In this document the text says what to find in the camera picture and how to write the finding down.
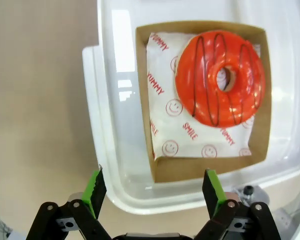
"screw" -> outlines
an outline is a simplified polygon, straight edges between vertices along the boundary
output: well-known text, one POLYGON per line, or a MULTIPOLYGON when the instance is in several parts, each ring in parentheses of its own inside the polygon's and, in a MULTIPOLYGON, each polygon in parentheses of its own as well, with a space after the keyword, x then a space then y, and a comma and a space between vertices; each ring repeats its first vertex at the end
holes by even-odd
POLYGON ((257 209, 257 210, 261 210, 261 209, 262 209, 262 207, 261 207, 261 205, 260 205, 260 204, 257 204, 257 205, 255 205, 255 209, 257 209))
POLYGON ((234 208, 236 206, 236 204, 233 201, 228 202, 228 206, 230 208, 234 208))

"tan floor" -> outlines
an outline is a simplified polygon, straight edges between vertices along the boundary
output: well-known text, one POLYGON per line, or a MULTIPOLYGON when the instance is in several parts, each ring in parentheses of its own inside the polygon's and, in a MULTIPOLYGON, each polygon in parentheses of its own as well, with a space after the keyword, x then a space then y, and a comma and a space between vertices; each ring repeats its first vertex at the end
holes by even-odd
MULTIPOLYGON (((97 167, 82 68, 82 49, 96 44, 95 0, 0 0, 0 216, 18 231, 41 203, 82 191, 97 167)), ((268 189, 273 209, 293 200, 300 178, 282 187, 268 189)), ((207 219, 206 208, 131 215, 108 199, 100 215, 113 237, 193 235, 207 219)))

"white plastic tray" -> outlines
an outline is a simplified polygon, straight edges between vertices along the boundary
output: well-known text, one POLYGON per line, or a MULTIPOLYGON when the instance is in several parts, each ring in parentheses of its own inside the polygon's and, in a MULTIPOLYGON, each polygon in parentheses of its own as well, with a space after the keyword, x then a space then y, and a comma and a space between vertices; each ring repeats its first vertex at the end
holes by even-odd
POLYGON ((230 190, 248 183, 264 188, 300 174, 300 0, 98 0, 97 13, 99 45, 83 50, 83 67, 95 151, 115 205, 155 214, 205 204, 202 179, 152 180, 135 55, 136 27, 152 23, 216 20, 266 30, 272 77, 267 158, 219 178, 230 190))

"brown cardboard tray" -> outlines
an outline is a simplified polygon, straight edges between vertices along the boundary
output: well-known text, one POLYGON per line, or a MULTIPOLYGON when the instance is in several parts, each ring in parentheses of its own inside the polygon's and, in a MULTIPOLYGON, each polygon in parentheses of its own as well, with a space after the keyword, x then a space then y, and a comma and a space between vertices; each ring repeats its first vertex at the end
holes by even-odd
POLYGON ((177 21, 137 27, 135 36, 145 141, 153 180, 156 183, 202 178, 207 168, 216 170, 218 174, 231 172, 265 160, 268 151, 271 123, 271 70, 267 36, 264 29, 245 24, 221 21, 177 21), (260 44, 261 61, 264 68, 266 84, 264 99, 255 115, 252 133, 248 143, 251 156, 220 158, 159 157, 155 161, 151 138, 147 79, 146 46, 149 36, 153 32, 200 34, 212 30, 230 31, 250 41, 252 44, 260 44))

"donut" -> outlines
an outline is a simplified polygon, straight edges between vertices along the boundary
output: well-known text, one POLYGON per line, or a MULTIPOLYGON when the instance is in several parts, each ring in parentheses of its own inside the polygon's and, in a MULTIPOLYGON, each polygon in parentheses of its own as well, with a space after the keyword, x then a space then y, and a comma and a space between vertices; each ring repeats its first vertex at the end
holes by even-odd
POLYGON ((176 63, 175 87, 181 104, 201 124, 227 128, 253 116, 265 95, 265 73, 252 44, 228 31, 193 37, 176 63), (221 69, 230 72, 225 90, 218 87, 221 69))

